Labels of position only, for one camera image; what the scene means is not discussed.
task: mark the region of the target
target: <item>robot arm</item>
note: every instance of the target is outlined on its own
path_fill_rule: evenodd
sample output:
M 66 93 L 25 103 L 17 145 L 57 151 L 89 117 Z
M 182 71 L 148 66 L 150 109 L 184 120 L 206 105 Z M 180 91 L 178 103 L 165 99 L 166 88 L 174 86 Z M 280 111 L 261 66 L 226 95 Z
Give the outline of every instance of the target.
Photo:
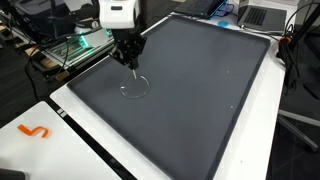
M 99 5 L 100 24 L 110 29 L 114 38 L 110 55 L 122 65 L 137 69 L 138 56 L 147 40 L 140 33 L 139 0 L 99 0 Z

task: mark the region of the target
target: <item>white table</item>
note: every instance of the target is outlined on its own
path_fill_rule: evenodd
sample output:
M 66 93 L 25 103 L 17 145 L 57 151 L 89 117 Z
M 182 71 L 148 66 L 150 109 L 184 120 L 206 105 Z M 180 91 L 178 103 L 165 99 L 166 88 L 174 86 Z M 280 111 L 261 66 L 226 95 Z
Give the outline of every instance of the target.
M 43 126 L 49 134 L 26 136 L 20 124 Z M 0 145 L 0 168 L 22 171 L 30 180 L 121 179 L 45 102 L 1 128 Z
M 287 19 L 297 8 L 273 2 L 266 4 L 286 9 Z M 236 17 L 232 15 L 203 21 L 216 25 L 220 20 L 228 21 L 228 28 L 239 30 L 236 26 Z M 282 61 L 275 58 L 276 48 L 277 43 L 274 42 L 257 73 L 214 177 L 215 180 L 260 180 L 266 177 L 285 74 Z M 86 106 L 67 86 L 61 87 L 50 97 L 137 179 L 169 179 Z

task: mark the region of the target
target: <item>white tabletop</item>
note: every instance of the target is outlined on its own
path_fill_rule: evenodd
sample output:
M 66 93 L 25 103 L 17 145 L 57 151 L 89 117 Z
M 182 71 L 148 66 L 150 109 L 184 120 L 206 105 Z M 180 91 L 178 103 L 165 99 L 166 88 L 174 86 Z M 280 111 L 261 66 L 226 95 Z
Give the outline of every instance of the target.
M 288 11 L 287 19 L 297 8 L 290 5 L 277 6 Z M 220 20 L 228 21 L 228 28 L 239 30 L 236 17 L 232 15 L 203 21 L 216 25 Z M 273 42 L 253 82 L 215 174 L 215 180 L 260 180 L 266 177 L 285 74 L 282 61 L 275 58 L 276 49 L 277 42 Z M 137 179 L 169 179 L 67 86 L 61 87 L 50 97 Z
M 26 136 L 20 124 L 43 126 L 49 134 Z M 30 180 L 121 179 L 45 102 L 1 128 L 0 144 L 0 168 L 22 171 Z

